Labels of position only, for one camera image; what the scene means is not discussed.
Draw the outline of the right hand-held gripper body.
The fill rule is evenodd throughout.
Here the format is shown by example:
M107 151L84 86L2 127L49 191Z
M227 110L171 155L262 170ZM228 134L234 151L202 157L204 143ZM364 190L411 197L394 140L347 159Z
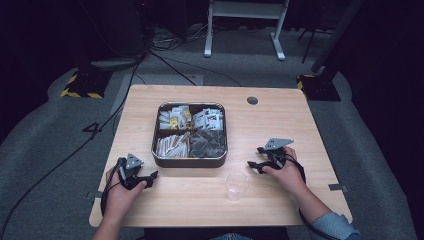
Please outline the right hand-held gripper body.
M293 143L292 139L271 138L264 146L264 152L267 158L273 163L274 169L281 169L285 165L285 146Z

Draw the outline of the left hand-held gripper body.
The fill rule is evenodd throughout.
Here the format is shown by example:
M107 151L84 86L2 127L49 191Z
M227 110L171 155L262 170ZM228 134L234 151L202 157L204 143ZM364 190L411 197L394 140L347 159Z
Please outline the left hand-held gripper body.
M148 180L147 177L140 177L138 175L143 164L143 160L132 154L128 154L127 157L121 157L118 159L118 176L120 183L127 190L132 190L140 182Z

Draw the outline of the dark metal compartment tray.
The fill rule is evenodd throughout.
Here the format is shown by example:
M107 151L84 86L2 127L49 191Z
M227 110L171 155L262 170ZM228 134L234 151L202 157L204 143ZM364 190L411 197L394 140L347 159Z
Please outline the dark metal compartment tray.
M160 111L168 111L173 107L180 105L188 105L190 112L192 114L192 128L184 129L184 130L170 130L170 129L160 129L159 128L159 112ZM168 137L170 135L183 135L184 133L189 133L190 137L199 131L200 129L194 128L194 120L193 116L203 109L219 109L223 113L223 129L225 143L226 143L226 152L220 156L219 158L194 158L189 156L187 158L161 158L156 155L155 150L157 146L157 140L160 138ZM158 107L155 130L153 134L152 147L151 147L152 155L155 159L155 162L158 166L164 168L218 168L221 167L225 163L226 155L228 152L228 143L227 143L227 131L226 131L226 113L225 108L216 102L165 102Z

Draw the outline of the person's right hand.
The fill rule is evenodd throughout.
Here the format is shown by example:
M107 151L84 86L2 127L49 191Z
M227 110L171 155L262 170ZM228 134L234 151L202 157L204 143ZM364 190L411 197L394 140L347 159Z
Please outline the person's right hand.
M291 161L287 161L280 170L269 166L263 167L262 170L274 177L284 190L295 197L301 196L307 190L298 168Z

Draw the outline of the person's left hand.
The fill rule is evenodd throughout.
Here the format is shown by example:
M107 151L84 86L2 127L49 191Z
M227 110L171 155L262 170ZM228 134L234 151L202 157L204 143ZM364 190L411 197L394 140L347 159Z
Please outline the person's left hand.
M142 181L132 190L127 190L120 183L119 176L113 169L110 169L106 173L106 177L110 181L111 187L108 190L104 218L108 220L122 221L132 208L132 205L138 195L146 187L146 182Z

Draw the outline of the clear plastic cup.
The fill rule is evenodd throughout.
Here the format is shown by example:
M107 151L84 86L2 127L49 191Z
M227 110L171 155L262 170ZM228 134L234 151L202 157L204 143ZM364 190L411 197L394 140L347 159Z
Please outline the clear plastic cup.
M226 197L238 201L249 187L248 177L242 172L231 172L225 177Z

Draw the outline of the pile of brown white sticks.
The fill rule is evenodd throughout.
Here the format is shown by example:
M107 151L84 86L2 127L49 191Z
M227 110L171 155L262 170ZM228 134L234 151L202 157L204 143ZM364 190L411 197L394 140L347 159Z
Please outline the pile of brown white sticks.
M161 158L187 158L190 152L189 138L189 133L160 138L155 153Z

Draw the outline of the pile of dark grey sachets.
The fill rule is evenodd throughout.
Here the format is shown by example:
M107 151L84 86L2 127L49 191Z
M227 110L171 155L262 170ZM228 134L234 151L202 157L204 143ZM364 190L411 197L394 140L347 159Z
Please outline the pile of dark grey sachets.
M226 152L222 130L199 130L190 137L190 156L194 158L219 158Z

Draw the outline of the pile of white yellow packets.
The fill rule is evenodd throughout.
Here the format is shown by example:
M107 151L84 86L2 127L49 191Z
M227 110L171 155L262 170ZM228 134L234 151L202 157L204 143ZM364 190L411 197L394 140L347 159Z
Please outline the pile of white yellow packets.
M160 111L158 120L160 129L184 130L192 128L192 114L188 105L180 105L168 111Z

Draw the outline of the pile of white red packets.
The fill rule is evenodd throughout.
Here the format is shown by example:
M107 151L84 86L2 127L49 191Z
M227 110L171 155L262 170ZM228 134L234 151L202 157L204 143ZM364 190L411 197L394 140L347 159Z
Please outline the pile of white red packets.
M222 130L223 113L219 109L203 109L193 116L194 128L200 130Z

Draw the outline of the grey tape piece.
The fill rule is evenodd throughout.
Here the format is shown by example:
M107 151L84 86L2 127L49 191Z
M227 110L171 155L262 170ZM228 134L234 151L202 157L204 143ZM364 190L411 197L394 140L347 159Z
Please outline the grey tape piece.
M329 184L328 185L330 191L342 191L343 193L349 192L349 188L345 185L342 185L340 183L338 184Z

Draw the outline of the black stand with striped base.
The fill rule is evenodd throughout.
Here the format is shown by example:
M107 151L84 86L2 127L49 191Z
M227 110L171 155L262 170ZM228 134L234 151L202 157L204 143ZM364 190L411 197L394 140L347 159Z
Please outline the black stand with striped base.
M112 73L93 66L83 50L72 50L71 58L77 69L68 80L60 96L103 98Z
M331 101L341 100L333 79L338 72L339 64L334 60L325 64L321 74L302 74L296 78L296 86L303 92L309 101Z

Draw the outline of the grey flat stand base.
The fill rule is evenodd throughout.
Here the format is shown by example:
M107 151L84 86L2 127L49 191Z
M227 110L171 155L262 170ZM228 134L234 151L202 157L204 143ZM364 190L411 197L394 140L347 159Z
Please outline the grey flat stand base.
M91 65L99 69L115 71L130 68L138 62L139 60L136 58L117 58L93 61Z

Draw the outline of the black tripod legs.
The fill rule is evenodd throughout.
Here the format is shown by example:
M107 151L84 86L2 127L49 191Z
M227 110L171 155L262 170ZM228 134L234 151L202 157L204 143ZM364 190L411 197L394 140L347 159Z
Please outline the black tripod legs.
M315 37L315 35L316 35L316 33L317 33L317 29L315 28L315 29L304 29L303 31L302 31L302 33L300 34L300 36L298 37L298 41L300 41L304 36L305 36L305 34L307 33L307 32L309 32L310 33L310 37L309 37L309 40L308 40L308 42L307 42L307 45L306 45L306 49L305 49L305 52L304 52L304 54L303 54L303 57L302 57L302 60L301 60L301 63L303 64L303 63L305 63L305 61L306 61L306 58L307 58L307 56L308 56L308 53L309 53L309 50L310 50L310 48L311 48L311 45L312 45L312 42L313 42L313 40L314 40L314 37Z

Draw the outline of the grey slanted pole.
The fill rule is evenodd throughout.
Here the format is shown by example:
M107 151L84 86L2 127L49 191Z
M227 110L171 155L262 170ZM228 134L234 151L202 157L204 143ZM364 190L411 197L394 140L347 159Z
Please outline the grey slanted pole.
M320 56L315 60L311 71L317 73L322 66L330 60L332 51L336 48L338 41L351 23L364 0L350 0L348 5L327 5L323 10L326 22L333 27L328 43Z

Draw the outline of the white metal stand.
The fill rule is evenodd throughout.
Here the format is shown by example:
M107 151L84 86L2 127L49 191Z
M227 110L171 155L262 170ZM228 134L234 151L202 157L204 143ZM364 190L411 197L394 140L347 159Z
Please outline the white metal stand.
M212 56L213 20L215 17L254 18L277 20L276 30L270 33L277 59L284 61L286 56L280 43L280 34L290 0L282 3L249 3L223 0L209 0L207 12L207 36L203 55Z

